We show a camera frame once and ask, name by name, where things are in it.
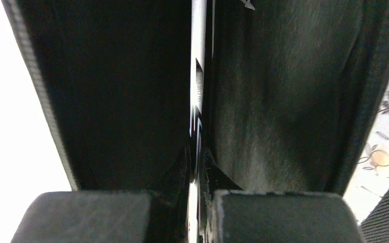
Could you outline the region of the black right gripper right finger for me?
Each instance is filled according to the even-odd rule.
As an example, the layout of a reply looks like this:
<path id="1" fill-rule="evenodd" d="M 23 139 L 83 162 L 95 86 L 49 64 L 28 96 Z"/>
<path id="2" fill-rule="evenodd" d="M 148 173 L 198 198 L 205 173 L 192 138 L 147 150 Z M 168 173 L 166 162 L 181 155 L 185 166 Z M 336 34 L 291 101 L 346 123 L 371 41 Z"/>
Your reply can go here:
<path id="1" fill-rule="evenodd" d="M 208 148 L 200 154 L 199 183 L 201 242 L 364 242 L 340 196 L 243 191 Z"/>

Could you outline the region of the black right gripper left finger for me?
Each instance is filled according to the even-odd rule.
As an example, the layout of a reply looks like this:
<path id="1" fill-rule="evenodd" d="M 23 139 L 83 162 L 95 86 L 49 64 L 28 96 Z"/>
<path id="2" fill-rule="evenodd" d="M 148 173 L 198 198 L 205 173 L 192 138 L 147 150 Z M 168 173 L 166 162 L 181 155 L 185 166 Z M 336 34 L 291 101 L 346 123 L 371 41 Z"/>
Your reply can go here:
<path id="1" fill-rule="evenodd" d="M 143 191 L 47 192 L 12 242 L 187 242 L 190 151 Z"/>

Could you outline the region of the black racket bag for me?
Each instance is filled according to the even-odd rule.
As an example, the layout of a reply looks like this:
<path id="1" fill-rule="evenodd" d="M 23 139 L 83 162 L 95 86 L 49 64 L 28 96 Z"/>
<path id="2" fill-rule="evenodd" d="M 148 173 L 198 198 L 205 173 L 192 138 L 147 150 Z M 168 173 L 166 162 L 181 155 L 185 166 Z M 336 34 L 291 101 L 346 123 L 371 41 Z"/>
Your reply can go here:
<path id="1" fill-rule="evenodd" d="M 207 1 L 202 151 L 241 190 L 341 198 L 389 114 L 389 1 Z M 3 1 L 75 191 L 190 151 L 191 1 Z M 361 224 L 389 242 L 389 190 Z"/>

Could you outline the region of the white racket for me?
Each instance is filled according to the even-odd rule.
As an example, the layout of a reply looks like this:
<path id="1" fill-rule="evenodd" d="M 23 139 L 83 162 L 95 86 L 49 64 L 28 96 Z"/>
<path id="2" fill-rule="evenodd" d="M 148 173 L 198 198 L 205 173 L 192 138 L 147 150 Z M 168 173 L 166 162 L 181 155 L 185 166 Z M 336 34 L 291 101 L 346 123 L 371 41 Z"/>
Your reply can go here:
<path id="1" fill-rule="evenodd" d="M 200 186 L 199 163 L 202 154 L 202 106 L 204 93 L 207 1 L 191 1 L 190 40 L 190 179 L 188 191 L 188 242 L 199 242 Z"/>

